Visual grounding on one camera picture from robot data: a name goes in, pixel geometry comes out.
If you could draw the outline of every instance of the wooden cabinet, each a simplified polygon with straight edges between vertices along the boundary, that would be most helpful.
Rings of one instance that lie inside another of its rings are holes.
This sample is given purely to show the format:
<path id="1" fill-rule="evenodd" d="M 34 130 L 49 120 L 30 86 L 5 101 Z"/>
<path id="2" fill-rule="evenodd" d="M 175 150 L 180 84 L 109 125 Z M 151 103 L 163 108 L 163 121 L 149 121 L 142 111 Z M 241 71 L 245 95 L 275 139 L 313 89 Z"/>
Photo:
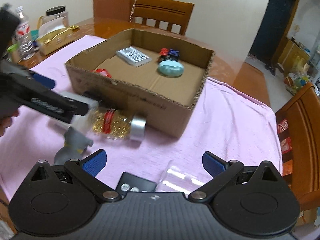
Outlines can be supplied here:
<path id="1" fill-rule="evenodd" d="M 284 76 L 287 76 L 290 72 L 297 56 L 305 60 L 304 64 L 310 58 L 303 49 L 287 38 L 287 45 L 278 59 L 278 63 L 280 63 L 284 69 Z"/>

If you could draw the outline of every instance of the red packet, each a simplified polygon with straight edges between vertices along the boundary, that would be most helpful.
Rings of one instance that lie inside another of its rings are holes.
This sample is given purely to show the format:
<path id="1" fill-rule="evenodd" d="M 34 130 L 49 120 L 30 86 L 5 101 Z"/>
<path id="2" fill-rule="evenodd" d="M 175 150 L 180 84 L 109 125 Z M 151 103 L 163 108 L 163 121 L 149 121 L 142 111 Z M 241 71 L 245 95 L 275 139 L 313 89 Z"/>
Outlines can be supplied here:
<path id="1" fill-rule="evenodd" d="M 110 73 L 109 73 L 106 69 L 98 68 L 98 69 L 94 70 L 93 72 L 99 73 L 100 75 L 102 75 L 102 76 L 104 76 L 104 77 L 109 77 L 109 78 L 111 78 Z"/>
<path id="2" fill-rule="evenodd" d="M 286 139 L 284 139 L 283 141 L 281 141 L 281 142 L 280 142 L 280 146 L 281 146 L 281 152 L 282 152 L 282 154 L 285 154 L 285 153 L 287 153 L 287 152 L 290 152 L 290 151 L 292 150 L 290 137 L 287 137 Z"/>
<path id="3" fill-rule="evenodd" d="M 281 133 L 284 130 L 288 129 L 288 122 L 287 119 L 283 119 L 278 125 L 277 125 L 277 133 Z"/>

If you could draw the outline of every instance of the wooden table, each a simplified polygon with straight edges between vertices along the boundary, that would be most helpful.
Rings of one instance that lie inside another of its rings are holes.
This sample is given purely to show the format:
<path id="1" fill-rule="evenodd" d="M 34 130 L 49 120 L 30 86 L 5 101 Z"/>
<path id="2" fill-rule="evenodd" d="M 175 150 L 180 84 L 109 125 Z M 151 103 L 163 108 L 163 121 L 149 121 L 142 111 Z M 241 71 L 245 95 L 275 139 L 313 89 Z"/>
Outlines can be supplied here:
<path id="1" fill-rule="evenodd" d="M 150 26 L 145 26 L 137 23 L 129 23 L 120 20 L 91 18 L 78 23 L 78 25 L 80 26 L 79 30 L 74 32 L 73 34 L 75 40 L 78 40 L 87 34 L 108 39 L 111 36 L 119 33 L 120 31 L 130 28 L 139 28 L 148 29 L 149 31 L 158 33 L 165 33 L 166 35 L 178 37 L 186 41 L 198 44 L 202 47 L 210 48 L 205 43 L 185 36 L 181 36 L 179 34 L 169 33 L 164 30 L 152 28 Z M 37 52 L 36 55 L 31 59 L 27 61 L 21 61 L 20 64 L 28 68 L 32 68 L 50 55 L 52 54 L 43 56 L 39 52 Z M 252 67 L 251 65 L 242 62 L 227 64 L 226 61 L 221 58 L 219 54 L 217 54 L 214 58 L 212 70 L 209 75 L 270 106 L 269 95 L 264 75 L 261 71 Z"/>

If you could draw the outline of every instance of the plastic water bottle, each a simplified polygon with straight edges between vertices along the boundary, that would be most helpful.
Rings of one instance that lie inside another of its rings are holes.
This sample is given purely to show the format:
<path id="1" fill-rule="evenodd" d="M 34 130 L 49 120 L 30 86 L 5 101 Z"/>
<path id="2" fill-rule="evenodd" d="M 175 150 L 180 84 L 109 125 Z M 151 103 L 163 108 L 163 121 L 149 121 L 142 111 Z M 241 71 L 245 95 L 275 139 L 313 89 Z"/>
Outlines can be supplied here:
<path id="1" fill-rule="evenodd" d="M 23 6 L 20 6 L 15 10 L 16 14 L 18 14 L 18 17 L 20 18 L 20 24 L 16 29 L 16 36 L 21 59 L 27 60 L 35 54 L 35 50 L 32 45 L 29 18 L 27 15 L 23 14 L 22 11 Z"/>

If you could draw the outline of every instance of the black jar lid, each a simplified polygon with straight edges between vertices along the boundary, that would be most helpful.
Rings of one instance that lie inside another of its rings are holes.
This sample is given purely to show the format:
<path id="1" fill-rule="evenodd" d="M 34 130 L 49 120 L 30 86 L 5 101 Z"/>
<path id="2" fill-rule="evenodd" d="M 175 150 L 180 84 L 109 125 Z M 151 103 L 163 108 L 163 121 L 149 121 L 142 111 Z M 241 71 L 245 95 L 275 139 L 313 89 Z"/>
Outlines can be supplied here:
<path id="1" fill-rule="evenodd" d="M 50 16 L 50 15 L 54 15 L 57 13 L 62 13 L 66 10 L 65 6 L 57 6 L 57 7 L 53 7 L 51 9 L 48 9 L 45 11 L 45 15 Z"/>

